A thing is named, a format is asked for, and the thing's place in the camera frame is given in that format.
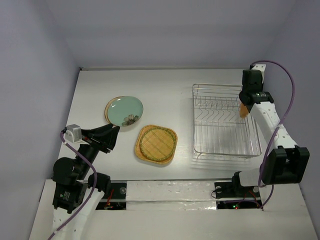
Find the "wire dish rack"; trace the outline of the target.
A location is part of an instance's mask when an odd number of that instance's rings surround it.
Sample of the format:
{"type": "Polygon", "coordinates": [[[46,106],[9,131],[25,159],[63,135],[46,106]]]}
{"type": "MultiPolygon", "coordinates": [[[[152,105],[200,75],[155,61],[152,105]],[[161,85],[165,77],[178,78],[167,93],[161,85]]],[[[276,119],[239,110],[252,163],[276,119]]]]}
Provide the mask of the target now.
{"type": "Polygon", "coordinates": [[[262,149],[258,126],[240,117],[240,85],[195,83],[193,149],[198,156],[253,158],[262,149]]]}

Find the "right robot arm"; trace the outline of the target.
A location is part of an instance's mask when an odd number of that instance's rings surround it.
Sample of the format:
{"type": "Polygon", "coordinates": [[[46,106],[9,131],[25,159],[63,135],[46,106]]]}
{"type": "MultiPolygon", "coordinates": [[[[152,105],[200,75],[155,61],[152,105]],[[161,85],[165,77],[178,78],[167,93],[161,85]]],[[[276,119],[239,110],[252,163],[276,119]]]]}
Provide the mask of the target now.
{"type": "Polygon", "coordinates": [[[265,64],[256,64],[242,72],[240,116],[252,117],[267,142],[260,167],[242,171],[239,179],[230,183],[235,196],[242,196],[249,186],[298,184],[302,181],[310,152],[299,146],[286,130],[280,119],[271,94],[264,91],[265,64]]]}

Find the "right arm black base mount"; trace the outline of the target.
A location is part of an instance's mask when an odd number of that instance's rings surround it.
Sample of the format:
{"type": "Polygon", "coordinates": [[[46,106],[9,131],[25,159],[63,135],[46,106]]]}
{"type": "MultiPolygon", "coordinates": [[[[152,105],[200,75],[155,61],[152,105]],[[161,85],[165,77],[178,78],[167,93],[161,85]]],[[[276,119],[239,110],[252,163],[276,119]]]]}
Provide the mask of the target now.
{"type": "Polygon", "coordinates": [[[260,197],[257,186],[242,186],[240,184],[240,172],[236,172],[230,181],[220,181],[214,183],[214,190],[211,192],[214,199],[260,197]]]}

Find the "orange plate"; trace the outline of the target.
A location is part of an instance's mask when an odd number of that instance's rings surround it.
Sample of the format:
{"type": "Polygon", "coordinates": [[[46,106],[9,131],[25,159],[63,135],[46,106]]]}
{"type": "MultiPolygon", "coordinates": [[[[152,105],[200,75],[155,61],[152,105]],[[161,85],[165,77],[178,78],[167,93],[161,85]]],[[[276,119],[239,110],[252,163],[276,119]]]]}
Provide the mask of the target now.
{"type": "Polygon", "coordinates": [[[245,119],[248,116],[248,114],[249,114],[249,111],[248,111],[247,107],[243,103],[241,103],[240,108],[239,108],[240,118],[245,119]]]}

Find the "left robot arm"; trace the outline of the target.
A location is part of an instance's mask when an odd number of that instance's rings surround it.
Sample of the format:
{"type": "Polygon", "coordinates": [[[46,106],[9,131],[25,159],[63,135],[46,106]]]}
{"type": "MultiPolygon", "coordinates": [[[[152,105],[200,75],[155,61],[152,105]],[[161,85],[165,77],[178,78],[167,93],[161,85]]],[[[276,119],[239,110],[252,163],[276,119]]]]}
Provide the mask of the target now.
{"type": "Polygon", "coordinates": [[[53,221],[50,240],[82,240],[85,228],[100,200],[111,195],[111,178],[99,173],[93,162],[102,152],[108,154],[116,145],[119,126],[111,123],[82,129],[66,126],[60,140],[75,158],[61,157],[53,165],[53,221]]]}

